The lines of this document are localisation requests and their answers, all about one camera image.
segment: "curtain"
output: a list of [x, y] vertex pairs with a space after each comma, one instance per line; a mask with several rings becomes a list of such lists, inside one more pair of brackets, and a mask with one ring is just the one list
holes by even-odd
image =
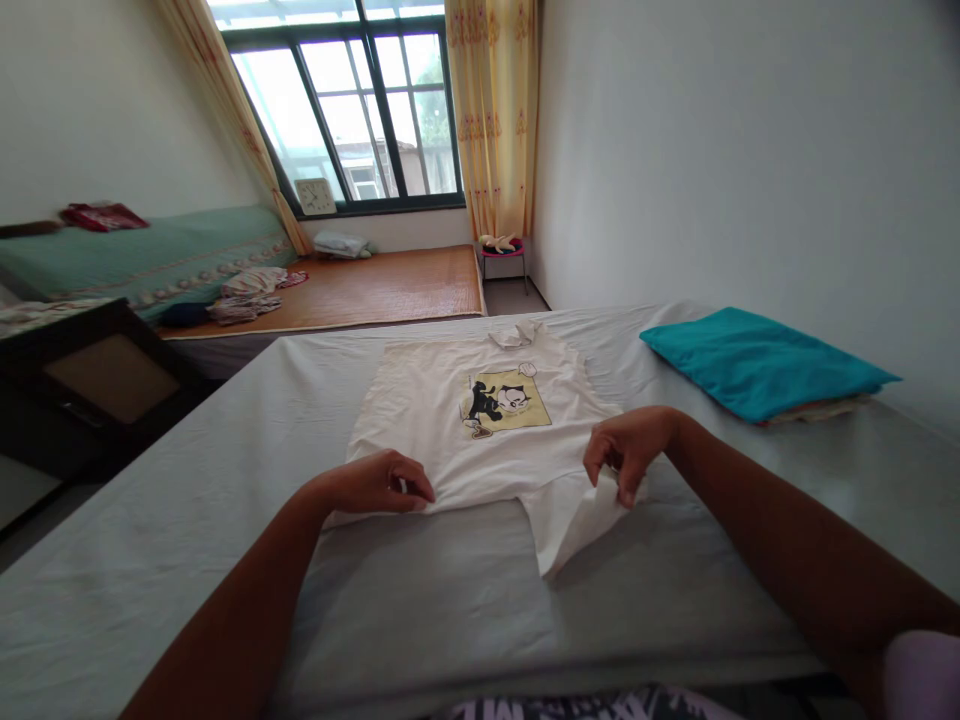
[[480, 235], [529, 235], [537, 145], [537, 0], [446, 0], [464, 193]]
[[237, 77], [233, 60], [213, 20], [206, 0], [160, 0], [160, 11], [173, 30], [177, 44], [197, 68], [203, 88], [220, 119], [229, 128], [253, 163], [257, 175], [273, 195], [290, 242], [299, 255], [313, 248], [290, 205], [280, 192], [277, 173], [270, 161], [253, 110]]

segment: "window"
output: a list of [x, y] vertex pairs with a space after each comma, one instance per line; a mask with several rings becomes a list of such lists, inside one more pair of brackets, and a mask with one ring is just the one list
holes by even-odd
[[440, 0], [207, 0], [281, 189], [338, 212], [462, 206]]

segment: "stool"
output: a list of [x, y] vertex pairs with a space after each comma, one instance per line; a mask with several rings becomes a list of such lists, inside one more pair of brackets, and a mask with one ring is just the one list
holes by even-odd
[[487, 258], [508, 258], [508, 257], [517, 257], [520, 256], [520, 261], [523, 263], [523, 294], [529, 295], [530, 291], [527, 290], [527, 258], [524, 257], [525, 249], [523, 247], [523, 240], [520, 238], [514, 238], [510, 241], [510, 244], [513, 245], [514, 251], [512, 253], [498, 253], [493, 248], [488, 248], [483, 245], [480, 246], [480, 254], [483, 255], [483, 279], [487, 279]]

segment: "bamboo mat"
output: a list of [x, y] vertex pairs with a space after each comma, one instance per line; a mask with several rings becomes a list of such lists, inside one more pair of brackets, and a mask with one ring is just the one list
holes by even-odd
[[187, 340], [484, 314], [472, 245], [367, 260], [301, 260], [287, 270], [305, 270], [310, 279], [277, 290], [274, 294], [283, 298], [279, 310], [240, 325], [163, 328], [160, 337]]

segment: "folded clothes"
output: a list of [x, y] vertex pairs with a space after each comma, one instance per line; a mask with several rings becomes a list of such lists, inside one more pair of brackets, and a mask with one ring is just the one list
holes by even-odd
[[808, 403], [872, 395], [900, 380], [821, 340], [737, 308], [651, 328], [640, 338], [750, 423], [770, 422]]
[[844, 415], [845, 413], [853, 412], [860, 406], [866, 405], [868, 402], [870, 402], [870, 395], [863, 393], [860, 395], [853, 395], [848, 398], [838, 398], [836, 400], [820, 400], [819, 402], [800, 405], [793, 408], [793, 410], [780, 413], [776, 417], [772, 417], [766, 422], [757, 424], [765, 427], [767, 425], [778, 425], [780, 423], [794, 422], [796, 420], [800, 420], [802, 422], [819, 422], [821, 420], [829, 420], [837, 415]]
[[224, 297], [256, 297], [269, 295], [287, 277], [283, 268], [253, 267], [234, 275], [220, 286]]
[[373, 246], [364, 238], [333, 230], [317, 233], [313, 238], [313, 249], [351, 260], [368, 258], [374, 252]]
[[310, 279], [310, 273], [300, 270], [293, 273], [287, 273], [287, 277], [277, 283], [277, 290], [284, 290], [294, 285], [299, 285]]
[[224, 298], [217, 300], [207, 308], [210, 317], [217, 321], [217, 325], [236, 325], [237, 323], [256, 320], [258, 315], [272, 312], [283, 304], [283, 300], [276, 295], [255, 298]]

